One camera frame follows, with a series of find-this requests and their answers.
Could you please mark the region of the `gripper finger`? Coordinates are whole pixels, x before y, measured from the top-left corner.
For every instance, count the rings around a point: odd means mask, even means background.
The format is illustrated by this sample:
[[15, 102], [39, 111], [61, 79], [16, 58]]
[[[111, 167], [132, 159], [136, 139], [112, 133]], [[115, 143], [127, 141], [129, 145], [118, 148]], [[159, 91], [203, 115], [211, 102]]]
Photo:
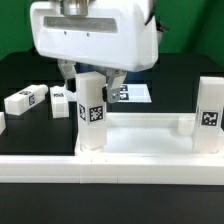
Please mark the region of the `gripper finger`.
[[65, 87], [68, 91], [76, 91], [76, 70], [75, 62], [58, 59], [58, 67], [64, 78]]
[[120, 88], [127, 76], [127, 72], [125, 70], [108, 68], [106, 76], [108, 77], [108, 82], [102, 89], [103, 100], [108, 103], [116, 103], [120, 100]]

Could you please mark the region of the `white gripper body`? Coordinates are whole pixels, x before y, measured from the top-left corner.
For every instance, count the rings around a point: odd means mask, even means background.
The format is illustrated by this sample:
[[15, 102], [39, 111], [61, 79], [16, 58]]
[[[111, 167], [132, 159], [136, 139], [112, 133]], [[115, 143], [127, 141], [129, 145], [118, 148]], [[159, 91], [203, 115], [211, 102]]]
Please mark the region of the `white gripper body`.
[[67, 16], [55, 0], [30, 8], [42, 56], [137, 72], [154, 66], [158, 37], [153, 0], [90, 0], [86, 16]]

